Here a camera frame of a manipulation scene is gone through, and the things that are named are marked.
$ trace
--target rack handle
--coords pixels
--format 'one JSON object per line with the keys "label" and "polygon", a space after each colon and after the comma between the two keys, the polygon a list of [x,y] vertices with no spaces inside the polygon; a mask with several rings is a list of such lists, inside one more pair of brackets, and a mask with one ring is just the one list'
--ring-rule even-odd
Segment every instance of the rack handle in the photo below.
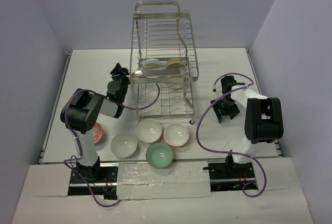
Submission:
{"label": "rack handle", "polygon": [[141,5],[175,5],[177,7],[177,12],[180,12],[180,4],[174,0],[150,0],[150,1],[139,1],[135,5],[135,11]]}

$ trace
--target white panel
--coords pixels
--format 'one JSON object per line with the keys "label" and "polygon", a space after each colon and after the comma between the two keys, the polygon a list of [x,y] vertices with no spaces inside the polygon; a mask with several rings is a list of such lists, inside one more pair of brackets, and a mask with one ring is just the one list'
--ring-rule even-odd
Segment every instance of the white panel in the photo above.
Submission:
{"label": "white panel", "polygon": [[122,163],[118,170],[118,184],[204,183],[210,181],[209,171],[203,170],[207,162],[172,163],[164,169],[148,163]]}
{"label": "white panel", "polygon": [[[268,174],[268,180],[273,173],[274,185],[282,184],[283,171],[291,166],[291,160],[284,158],[260,159]],[[41,171],[44,176],[50,174],[67,176],[54,170],[62,164],[45,165],[50,169]],[[295,180],[296,174],[289,177]],[[27,177],[29,185],[34,185],[35,177]],[[290,188],[267,189],[260,197],[248,198],[242,191],[212,192],[211,197],[182,198],[182,199],[156,199],[121,201],[112,208],[98,206],[91,196],[83,197],[33,197],[24,185],[13,224],[36,223],[190,223],[190,224],[313,224],[307,202],[302,189],[294,184]]]}
{"label": "white panel", "polygon": [[56,197],[68,194],[71,171],[64,165],[31,165],[26,175],[22,195]]}
{"label": "white panel", "polygon": [[201,198],[211,196],[211,187],[210,182],[120,185],[117,187],[116,192],[120,200]]}
{"label": "white panel", "polygon": [[[259,159],[259,162],[262,164],[263,168],[265,168],[268,182],[266,190],[301,188],[291,158],[265,158]],[[253,168],[258,182],[258,188],[261,189],[264,183],[263,174],[258,164],[254,161]]]}

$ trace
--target white bowl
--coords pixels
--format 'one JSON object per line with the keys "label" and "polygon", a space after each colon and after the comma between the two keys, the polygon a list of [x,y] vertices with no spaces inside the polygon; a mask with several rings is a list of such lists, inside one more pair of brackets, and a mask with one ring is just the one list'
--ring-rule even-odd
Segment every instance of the white bowl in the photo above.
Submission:
{"label": "white bowl", "polygon": [[184,65],[184,66],[186,65],[186,64],[184,63],[184,61],[182,61],[181,58],[179,58],[179,57],[173,57],[173,58],[170,58],[170,59],[167,61],[166,66],[171,65],[171,64],[173,64],[173,63],[181,63],[181,64]]}
{"label": "white bowl", "polygon": [[155,119],[142,120],[137,128],[137,136],[145,143],[153,143],[157,141],[162,133],[161,125]]}
{"label": "white bowl", "polygon": [[137,139],[132,134],[119,133],[112,139],[110,149],[118,158],[130,157],[137,149]]}
{"label": "white bowl", "polygon": [[174,63],[169,64],[165,69],[166,70],[174,70],[174,69],[186,70],[187,68],[184,63],[174,62]]}
{"label": "white bowl", "polygon": [[188,128],[180,123],[170,124],[164,131],[164,138],[171,146],[182,146],[189,139]]}
{"label": "white bowl", "polygon": [[143,64],[142,71],[164,70],[162,62],[155,58],[148,59]]}

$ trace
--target white wall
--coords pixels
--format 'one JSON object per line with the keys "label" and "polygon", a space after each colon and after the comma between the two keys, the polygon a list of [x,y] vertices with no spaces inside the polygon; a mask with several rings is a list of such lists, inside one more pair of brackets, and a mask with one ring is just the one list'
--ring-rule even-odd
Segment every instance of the white wall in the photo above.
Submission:
{"label": "white wall", "polygon": [[[72,49],[130,48],[141,0],[36,0]],[[274,0],[176,0],[190,10],[196,47],[251,47]]]}
{"label": "white wall", "polygon": [[251,50],[263,93],[281,99],[282,151],[314,222],[332,223],[332,0],[275,0]]}
{"label": "white wall", "polygon": [[37,163],[65,61],[33,0],[0,0],[0,223],[11,223]]}

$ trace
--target wire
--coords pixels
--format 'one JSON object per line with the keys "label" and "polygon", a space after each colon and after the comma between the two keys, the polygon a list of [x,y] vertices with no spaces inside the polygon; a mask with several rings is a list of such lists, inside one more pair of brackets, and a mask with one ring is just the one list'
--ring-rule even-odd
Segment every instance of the wire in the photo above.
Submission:
{"label": "wire", "polygon": [[216,81],[214,82],[213,85],[216,85],[217,82],[218,82],[221,78],[225,77],[226,75],[239,75],[239,76],[242,76],[242,77],[244,77],[244,78],[247,78],[247,79],[250,80],[250,82],[252,83],[252,84],[248,85],[248,87],[250,87],[250,86],[252,86],[252,85],[254,84],[254,81],[253,81],[250,77],[248,77],[248,76],[246,76],[246,75],[242,75],[242,74],[239,74],[239,73],[227,73],[227,74],[221,75],[218,79],[216,79]]}
{"label": "wire", "polygon": [[[160,87],[159,87],[158,84],[156,84],[156,86],[157,86],[157,88],[158,88],[158,95],[157,95],[156,99],[155,99],[151,104],[149,104],[149,105],[147,105],[147,106],[145,106],[145,107],[139,108],[139,110],[146,109],[146,108],[152,106],[152,105],[157,101],[157,99],[159,98],[159,95],[160,95]],[[77,162],[77,161],[79,161],[79,160],[83,157],[83,151],[82,151],[82,145],[81,145],[81,142],[80,142],[80,140],[79,140],[79,136],[78,136],[78,134],[73,130],[73,128],[72,128],[72,127],[70,126],[70,124],[69,124],[69,120],[68,120],[68,109],[69,109],[69,107],[70,107],[71,102],[73,101],[73,99],[74,99],[77,95],[79,95],[79,94],[81,94],[81,93],[84,93],[84,92],[90,92],[90,93],[93,93],[93,94],[97,94],[96,92],[94,92],[94,91],[92,91],[92,90],[88,90],[88,89],[82,89],[82,90],[79,90],[79,91],[75,92],[75,93],[73,94],[73,96],[69,99],[69,101],[68,101],[68,103],[67,103],[67,105],[66,105],[66,108],[65,108],[65,113],[64,113],[64,122],[65,122],[65,125],[66,125],[66,127],[71,131],[71,133],[73,134],[73,136],[75,137],[75,140],[76,140],[76,143],[77,143],[77,146],[78,146],[79,156],[80,156],[80,157],[77,158],[75,155],[72,155],[70,159],[66,159],[66,160],[64,160],[63,163],[64,163],[69,169],[73,170],[77,175],[79,175],[79,176],[82,178],[82,180],[87,184],[87,186],[88,186],[88,188],[89,188],[89,191],[90,191],[90,193],[91,193],[91,195],[92,195],[94,201],[95,201],[99,206],[101,206],[101,207],[113,207],[113,206],[115,206],[116,204],[118,204],[121,200],[118,200],[117,202],[115,202],[115,203],[113,203],[113,204],[110,204],[110,205],[106,205],[106,204],[100,203],[100,202],[97,200],[96,196],[94,195],[94,193],[93,193],[93,191],[92,191],[92,188],[91,188],[89,182],[84,178],[84,176],[82,176],[81,173],[78,172],[77,169],[74,168],[74,166],[73,166],[73,164],[72,164],[73,161],[76,161],[76,162]],[[121,104],[121,103],[118,103],[118,102],[115,102],[115,101],[112,101],[112,100],[109,100],[109,99],[107,99],[107,100],[110,101],[110,102],[113,102],[113,103],[117,104],[118,106],[122,106],[122,107],[127,108],[127,109],[130,109],[130,110],[136,110],[135,108],[125,106],[125,105],[123,105],[123,104]]]}
{"label": "wire", "polygon": [[208,113],[208,111],[209,111],[209,110],[210,110],[215,104],[217,104],[220,100],[222,100],[224,97],[226,97],[226,96],[230,95],[231,93],[234,93],[234,92],[236,92],[236,91],[238,91],[238,90],[246,89],[246,88],[248,88],[248,87],[250,87],[250,86],[252,86],[252,85],[254,84],[254,81],[253,81],[252,79],[250,79],[249,77],[247,77],[246,75],[242,75],[242,74],[238,74],[238,73],[228,73],[228,74],[224,74],[224,75],[220,76],[220,77],[216,80],[216,82],[214,83],[214,85],[216,85],[216,83],[217,83],[221,78],[223,78],[223,77],[226,76],[226,75],[240,75],[240,76],[245,77],[245,78],[247,78],[248,80],[250,80],[251,83],[248,84],[248,85],[246,85],[246,86],[243,86],[243,87],[240,87],[240,88],[233,89],[233,90],[231,90],[231,91],[229,91],[229,92],[223,94],[222,96],[220,96],[219,98],[217,98],[217,99],[216,99],[216,100],[215,100],[215,101],[214,101],[214,102],[213,102],[213,103],[212,103],[212,104],[211,104],[211,105],[205,110],[205,112],[203,113],[203,115],[201,116],[201,118],[199,119],[198,124],[197,124],[197,128],[196,128],[196,140],[197,140],[197,143],[199,144],[200,147],[202,147],[204,150],[207,150],[207,151],[209,151],[209,152],[222,153],[222,154],[228,154],[228,155],[241,155],[241,156],[244,156],[244,157],[247,157],[247,158],[251,158],[252,160],[254,160],[254,161],[258,164],[258,166],[260,167],[260,169],[261,169],[261,171],[262,171],[262,173],[263,173],[263,177],[264,177],[264,185],[263,185],[263,187],[262,187],[262,189],[261,189],[261,191],[260,191],[259,193],[255,194],[255,195],[250,195],[250,194],[247,194],[247,193],[245,192],[245,188],[246,188],[246,186],[248,186],[249,184],[254,183],[254,181],[249,181],[249,182],[247,182],[247,183],[243,186],[242,191],[243,191],[243,193],[244,193],[247,197],[255,198],[255,197],[260,196],[260,195],[264,192],[264,190],[265,190],[265,188],[266,188],[266,184],[267,184],[266,173],[265,173],[265,171],[264,171],[264,169],[263,169],[263,166],[261,166],[260,162],[259,162],[256,158],[253,158],[253,157],[251,157],[251,156],[249,156],[249,155],[247,155],[247,154],[244,154],[244,153],[239,153],[239,152],[234,152],[234,151],[212,150],[212,149],[206,148],[205,146],[202,145],[202,143],[201,143],[200,140],[199,140],[199,129],[200,129],[200,126],[201,126],[201,124],[202,124],[202,121],[203,121],[205,115]]}
{"label": "wire", "polygon": [[244,182],[243,182],[243,185],[245,185],[247,183],[247,176],[245,174],[245,172],[243,172],[243,175],[244,175]]}
{"label": "wire", "polygon": [[108,184],[110,184],[110,181],[108,180],[108,178],[105,176],[105,175],[103,175],[103,177],[105,177],[105,187],[106,187],[106,189],[108,189]]}

